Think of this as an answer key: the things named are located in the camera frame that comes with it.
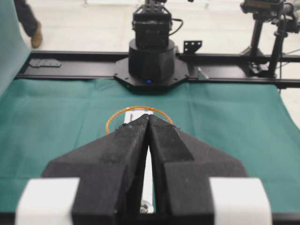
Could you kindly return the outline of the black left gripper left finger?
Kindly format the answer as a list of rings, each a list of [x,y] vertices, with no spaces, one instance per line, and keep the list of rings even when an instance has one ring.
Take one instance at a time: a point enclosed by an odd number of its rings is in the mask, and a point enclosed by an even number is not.
[[[44,178],[79,178],[75,225],[126,225],[139,215],[149,115],[50,161]]]

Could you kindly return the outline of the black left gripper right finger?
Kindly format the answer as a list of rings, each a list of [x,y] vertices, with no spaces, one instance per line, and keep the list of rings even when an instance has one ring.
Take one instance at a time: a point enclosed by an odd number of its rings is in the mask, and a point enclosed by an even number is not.
[[[148,123],[156,208],[171,225],[212,225],[210,177],[248,177],[231,155],[151,115]]]

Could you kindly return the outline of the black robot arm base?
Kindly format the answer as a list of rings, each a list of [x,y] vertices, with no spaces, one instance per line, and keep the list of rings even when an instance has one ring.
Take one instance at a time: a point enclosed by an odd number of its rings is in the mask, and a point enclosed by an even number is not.
[[[188,65],[176,57],[170,39],[173,17],[164,0],[146,0],[134,13],[135,38],[128,57],[115,63],[113,77],[128,88],[166,89],[189,78]]]

